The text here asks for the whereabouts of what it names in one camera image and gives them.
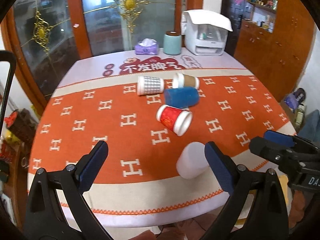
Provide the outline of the white plastic cup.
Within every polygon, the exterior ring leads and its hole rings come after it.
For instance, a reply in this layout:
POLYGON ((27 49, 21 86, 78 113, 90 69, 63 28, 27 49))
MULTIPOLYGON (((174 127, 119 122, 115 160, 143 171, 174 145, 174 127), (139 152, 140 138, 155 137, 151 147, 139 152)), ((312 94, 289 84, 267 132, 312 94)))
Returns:
POLYGON ((176 170, 182 178, 196 178, 209 167, 204 148, 201 142, 191 142, 183 149, 176 163, 176 170))

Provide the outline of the red paper cup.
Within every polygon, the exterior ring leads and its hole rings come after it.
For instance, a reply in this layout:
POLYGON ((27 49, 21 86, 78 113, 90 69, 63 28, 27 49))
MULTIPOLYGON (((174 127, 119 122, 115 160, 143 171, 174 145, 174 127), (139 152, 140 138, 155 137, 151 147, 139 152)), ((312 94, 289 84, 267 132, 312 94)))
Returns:
POLYGON ((156 113, 156 119, 167 129, 181 137, 188 130, 193 119, 193 114, 190 111, 161 105, 156 113))

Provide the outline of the blue plastic cup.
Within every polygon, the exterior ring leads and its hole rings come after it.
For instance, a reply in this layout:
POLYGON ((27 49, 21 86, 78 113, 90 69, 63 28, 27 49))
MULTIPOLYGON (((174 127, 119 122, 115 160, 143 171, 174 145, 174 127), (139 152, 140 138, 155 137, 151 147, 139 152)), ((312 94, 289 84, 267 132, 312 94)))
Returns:
POLYGON ((171 88, 164 90, 165 104, 176 108, 187 108, 199 103, 198 91, 193 87, 171 88))

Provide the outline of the brown sleeve paper cup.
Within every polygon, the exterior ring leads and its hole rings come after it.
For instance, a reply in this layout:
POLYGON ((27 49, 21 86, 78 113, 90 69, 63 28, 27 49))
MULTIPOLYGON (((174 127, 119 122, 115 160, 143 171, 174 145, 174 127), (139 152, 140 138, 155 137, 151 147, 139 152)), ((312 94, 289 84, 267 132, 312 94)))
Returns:
POLYGON ((172 79, 172 88, 193 87, 199 89, 200 81, 198 77, 176 73, 172 79))

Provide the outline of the grey checked paper cup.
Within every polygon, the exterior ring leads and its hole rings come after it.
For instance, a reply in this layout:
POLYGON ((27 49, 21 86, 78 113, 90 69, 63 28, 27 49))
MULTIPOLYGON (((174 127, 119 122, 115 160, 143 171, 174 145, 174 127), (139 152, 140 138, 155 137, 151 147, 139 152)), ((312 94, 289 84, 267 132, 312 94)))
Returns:
POLYGON ((164 80, 159 77, 139 76, 137 82, 137 94, 159 94, 164 91, 164 80))

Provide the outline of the wooden cabinet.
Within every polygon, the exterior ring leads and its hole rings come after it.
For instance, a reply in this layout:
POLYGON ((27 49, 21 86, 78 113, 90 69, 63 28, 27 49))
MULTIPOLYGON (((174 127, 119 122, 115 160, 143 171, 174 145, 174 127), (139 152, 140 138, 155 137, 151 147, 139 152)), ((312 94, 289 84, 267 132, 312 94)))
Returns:
POLYGON ((242 20, 234 58, 281 101, 305 67, 314 30, 314 20, 300 0, 278 0, 271 33, 242 20))

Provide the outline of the white countertop appliance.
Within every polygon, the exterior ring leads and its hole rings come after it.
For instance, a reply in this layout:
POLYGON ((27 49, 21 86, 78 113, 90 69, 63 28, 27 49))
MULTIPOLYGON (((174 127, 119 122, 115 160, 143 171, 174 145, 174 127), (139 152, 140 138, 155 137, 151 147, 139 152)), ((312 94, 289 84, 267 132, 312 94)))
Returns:
POLYGON ((187 16, 183 24, 185 47, 198 56, 222 55, 228 33, 233 31, 230 20, 225 17, 216 23, 193 23, 187 16))

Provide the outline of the orange H-pattern tablecloth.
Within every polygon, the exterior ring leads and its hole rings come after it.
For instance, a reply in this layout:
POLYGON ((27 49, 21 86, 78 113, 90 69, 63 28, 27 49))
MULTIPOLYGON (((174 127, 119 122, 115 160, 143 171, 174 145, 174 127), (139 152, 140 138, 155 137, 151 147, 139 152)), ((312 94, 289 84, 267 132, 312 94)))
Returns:
POLYGON ((237 164, 265 171, 272 164, 253 155, 249 142, 267 130, 295 134, 285 111, 267 88, 227 53, 196 56, 136 55, 133 51, 77 61, 64 76, 40 120, 31 150, 28 182, 39 168, 75 164, 95 144, 108 157, 84 198, 104 226, 145 227, 212 211, 228 194, 211 170, 188 180, 176 162, 185 146, 213 141, 237 164), (137 94, 141 76, 160 77, 165 87, 183 73, 199 78, 199 102, 182 136, 161 124, 161 93, 137 94))

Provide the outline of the teal cylindrical canister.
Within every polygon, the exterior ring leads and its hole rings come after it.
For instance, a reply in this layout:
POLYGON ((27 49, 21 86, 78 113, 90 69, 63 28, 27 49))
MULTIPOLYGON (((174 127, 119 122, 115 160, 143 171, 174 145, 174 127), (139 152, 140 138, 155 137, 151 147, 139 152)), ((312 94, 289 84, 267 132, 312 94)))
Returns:
POLYGON ((179 55, 182 48, 182 36, 176 31, 167 31, 164 35, 163 52, 167 55, 179 55))

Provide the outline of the purple tissue pack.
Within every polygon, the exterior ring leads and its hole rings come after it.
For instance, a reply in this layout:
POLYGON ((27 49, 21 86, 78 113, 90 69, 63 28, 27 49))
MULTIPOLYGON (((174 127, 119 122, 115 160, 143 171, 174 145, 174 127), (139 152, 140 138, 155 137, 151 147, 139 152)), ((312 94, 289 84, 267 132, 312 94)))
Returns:
POLYGON ((151 38, 145 38, 135 45, 136 55, 158 55, 159 45, 158 42, 151 38))

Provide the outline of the wooden glass door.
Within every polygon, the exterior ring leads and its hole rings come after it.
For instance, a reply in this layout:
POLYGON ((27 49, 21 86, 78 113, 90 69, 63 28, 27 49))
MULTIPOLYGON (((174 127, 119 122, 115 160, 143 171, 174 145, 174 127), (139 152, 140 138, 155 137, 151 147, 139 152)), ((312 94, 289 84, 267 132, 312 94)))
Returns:
POLYGON ((163 44, 181 13, 203 0, 13 0, 1 20, 16 77, 38 113, 76 61, 132 50, 145 38, 163 44))

